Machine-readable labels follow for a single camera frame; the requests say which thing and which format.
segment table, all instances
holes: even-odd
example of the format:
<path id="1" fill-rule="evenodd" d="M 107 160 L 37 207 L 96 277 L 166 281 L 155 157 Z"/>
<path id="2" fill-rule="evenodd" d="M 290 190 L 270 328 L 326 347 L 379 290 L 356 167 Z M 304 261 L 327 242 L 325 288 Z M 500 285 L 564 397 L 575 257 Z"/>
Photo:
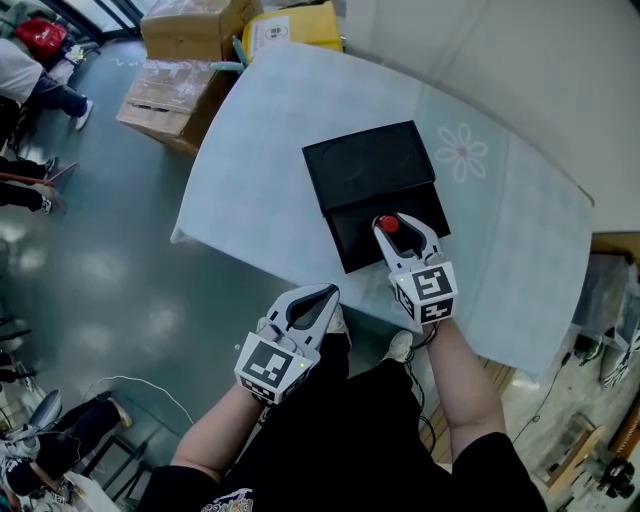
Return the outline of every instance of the table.
<path id="1" fill-rule="evenodd" d="M 172 241 L 199 240 L 297 285 L 414 328 L 383 262 L 345 275 L 301 148 L 414 120 L 452 234 L 456 320 L 481 356 L 546 370 L 569 326 L 591 240 L 590 199 L 493 120 L 413 78 L 296 43 L 261 51 L 216 115 Z"/>

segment black shirt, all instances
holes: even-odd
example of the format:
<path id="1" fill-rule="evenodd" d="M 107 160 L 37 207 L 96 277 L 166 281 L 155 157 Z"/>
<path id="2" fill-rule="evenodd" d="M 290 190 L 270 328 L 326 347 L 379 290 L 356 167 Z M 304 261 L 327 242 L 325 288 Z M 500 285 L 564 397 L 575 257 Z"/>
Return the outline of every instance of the black shirt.
<path id="1" fill-rule="evenodd" d="M 403 443 L 397 443 L 401 449 L 394 461 L 385 456 L 377 462 L 373 449 L 370 457 L 347 452 L 326 464 L 329 459 L 314 452 L 315 443 L 309 440 L 294 447 L 297 464 L 285 457 L 290 466 L 274 461 L 272 472 L 254 451 L 245 454 L 240 476 L 232 471 L 222 486 L 195 469 L 161 467 L 154 471 L 138 510 L 546 510 L 504 434 L 489 434 L 468 446 L 452 474 L 426 450 L 407 450 Z"/>

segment red button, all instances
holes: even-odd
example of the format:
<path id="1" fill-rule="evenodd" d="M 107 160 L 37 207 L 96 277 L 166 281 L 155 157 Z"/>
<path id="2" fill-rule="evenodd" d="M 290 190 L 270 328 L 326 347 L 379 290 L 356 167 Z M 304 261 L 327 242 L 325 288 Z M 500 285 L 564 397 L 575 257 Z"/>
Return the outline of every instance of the red button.
<path id="1" fill-rule="evenodd" d="M 378 220 L 378 226 L 384 229 L 387 233 L 395 233 L 400 227 L 398 219 L 392 215 L 384 215 Z"/>

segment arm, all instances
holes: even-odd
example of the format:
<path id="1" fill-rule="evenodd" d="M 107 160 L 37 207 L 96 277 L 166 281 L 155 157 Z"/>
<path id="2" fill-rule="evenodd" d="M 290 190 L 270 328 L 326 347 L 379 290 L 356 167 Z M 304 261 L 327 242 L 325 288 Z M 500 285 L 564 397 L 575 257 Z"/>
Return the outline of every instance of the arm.
<path id="1" fill-rule="evenodd" d="M 180 441 L 171 465 L 206 473 L 217 483 L 244 448 L 263 406 L 234 385 Z"/>
<path id="2" fill-rule="evenodd" d="M 425 326 L 425 334 L 431 330 Z M 506 433 L 498 392 L 453 319 L 440 323 L 427 345 L 433 374 L 451 431 L 453 460 L 476 439 Z"/>

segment black box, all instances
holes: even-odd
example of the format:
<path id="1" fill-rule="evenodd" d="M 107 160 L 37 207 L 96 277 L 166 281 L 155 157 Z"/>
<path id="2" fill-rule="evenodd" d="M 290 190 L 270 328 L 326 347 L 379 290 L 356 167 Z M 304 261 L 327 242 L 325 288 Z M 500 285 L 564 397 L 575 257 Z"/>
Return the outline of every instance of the black box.
<path id="1" fill-rule="evenodd" d="M 450 234 L 435 173 L 413 121 L 303 148 L 320 209 L 346 273 L 382 259 L 371 223 L 378 215 L 411 215 Z M 409 240 L 396 241 L 401 250 Z"/>

